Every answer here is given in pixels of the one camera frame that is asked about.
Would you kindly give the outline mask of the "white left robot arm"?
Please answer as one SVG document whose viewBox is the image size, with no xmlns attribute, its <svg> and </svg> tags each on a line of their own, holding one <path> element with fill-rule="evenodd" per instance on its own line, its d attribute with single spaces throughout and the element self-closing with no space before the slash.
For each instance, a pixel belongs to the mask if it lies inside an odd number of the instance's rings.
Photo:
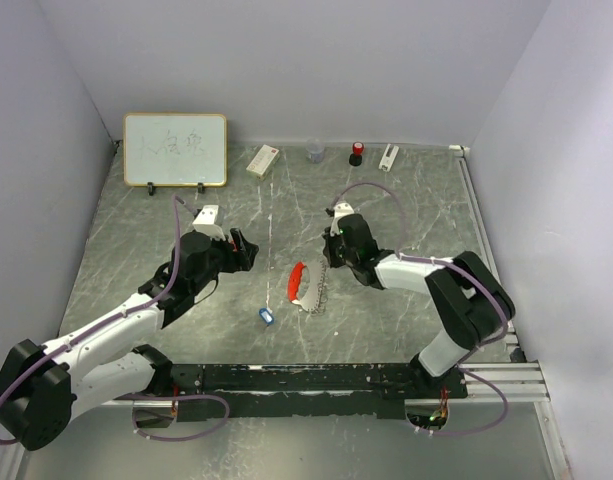
<svg viewBox="0 0 613 480">
<path fill-rule="evenodd" d="M 222 239 L 186 233 L 177 238 L 170 261 L 108 314 L 41 345 L 16 344 L 0 370 L 0 425 L 9 441 L 38 450 L 109 400 L 167 395 L 171 361 L 136 341 L 187 313 L 220 274 L 251 270 L 258 251 L 236 228 Z"/>
</svg>

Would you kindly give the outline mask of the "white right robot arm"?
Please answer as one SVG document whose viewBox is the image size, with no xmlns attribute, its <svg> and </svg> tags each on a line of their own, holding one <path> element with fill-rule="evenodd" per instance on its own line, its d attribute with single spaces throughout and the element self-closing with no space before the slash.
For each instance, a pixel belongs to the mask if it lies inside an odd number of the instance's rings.
<svg viewBox="0 0 613 480">
<path fill-rule="evenodd" d="M 516 314 L 508 293 L 472 251 L 446 259 L 411 257 L 382 249 L 362 215 L 344 204 L 326 210 L 324 256 L 332 268 L 347 267 L 355 279 L 378 290 L 408 290 L 430 296 L 442 328 L 410 361 L 410 384 L 429 398 L 446 375 L 478 347 L 502 333 Z"/>
</svg>

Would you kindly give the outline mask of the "blue tagged key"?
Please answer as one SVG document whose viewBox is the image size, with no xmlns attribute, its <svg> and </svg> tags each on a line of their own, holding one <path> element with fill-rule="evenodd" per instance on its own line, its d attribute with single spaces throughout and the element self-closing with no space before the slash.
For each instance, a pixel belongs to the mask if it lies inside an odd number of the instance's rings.
<svg viewBox="0 0 613 480">
<path fill-rule="evenodd" d="M 259 310 L 259 316 L 266 326 L 270 326 L 275 323 L 275 316 L 272 310 L 267 307 Z"/>
</svg>

